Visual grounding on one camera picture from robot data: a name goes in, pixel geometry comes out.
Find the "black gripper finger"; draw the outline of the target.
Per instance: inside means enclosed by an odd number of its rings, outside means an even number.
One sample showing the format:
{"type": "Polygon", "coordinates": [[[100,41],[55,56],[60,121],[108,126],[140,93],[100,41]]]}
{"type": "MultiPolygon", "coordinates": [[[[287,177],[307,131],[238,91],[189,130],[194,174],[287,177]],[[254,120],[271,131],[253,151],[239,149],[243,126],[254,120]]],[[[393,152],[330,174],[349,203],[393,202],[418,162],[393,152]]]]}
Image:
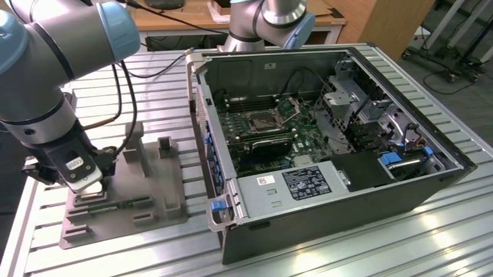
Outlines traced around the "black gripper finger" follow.
{"type": "Polygon", "coordinates": [[[26,157],[23,173],[46,185],[66,184],[58,170],[42,165],[35,157],[26,157]]]}
{"type": "Polygon", "coordinates": [[[98,168],[103,173],[103,177],[111,177],[115,174],[115,164],[116,164],[116,147],[110,146],[94,151],[94,161],[98,168]]]}

